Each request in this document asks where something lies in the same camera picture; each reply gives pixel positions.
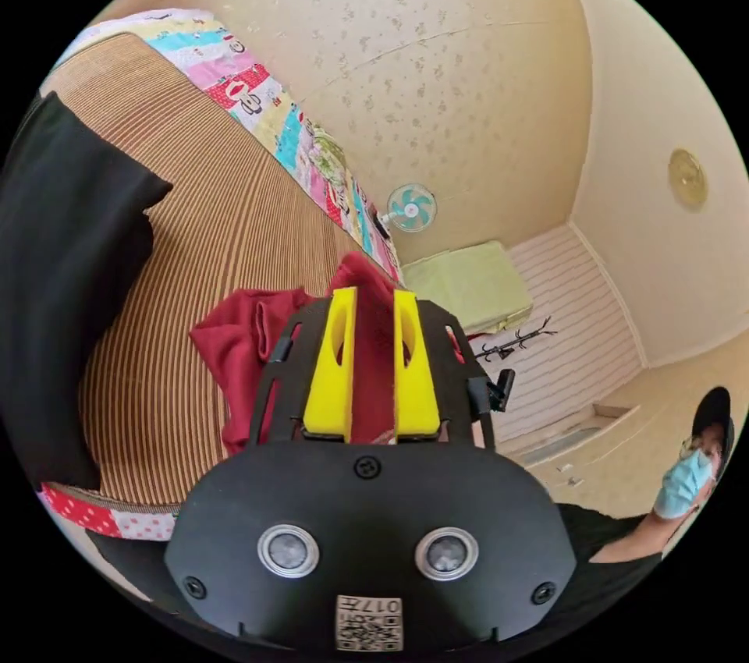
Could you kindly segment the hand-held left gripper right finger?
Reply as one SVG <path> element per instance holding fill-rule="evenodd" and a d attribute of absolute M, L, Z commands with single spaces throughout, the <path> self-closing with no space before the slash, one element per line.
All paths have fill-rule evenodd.
<path fill-rule="evenodd" d="M 435 440 L 440 413 L 416 295 L 396 290 L 394 319 L 394 432 L 396 441 Z"/>

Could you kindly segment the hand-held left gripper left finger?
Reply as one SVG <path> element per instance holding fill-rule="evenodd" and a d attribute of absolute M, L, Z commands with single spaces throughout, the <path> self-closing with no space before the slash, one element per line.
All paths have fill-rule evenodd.
<path fill-rule="evenodd" d="M 302 418 L 311 438 L 350 442 L 357 289 L 336 289 L 328 302 Z"/>

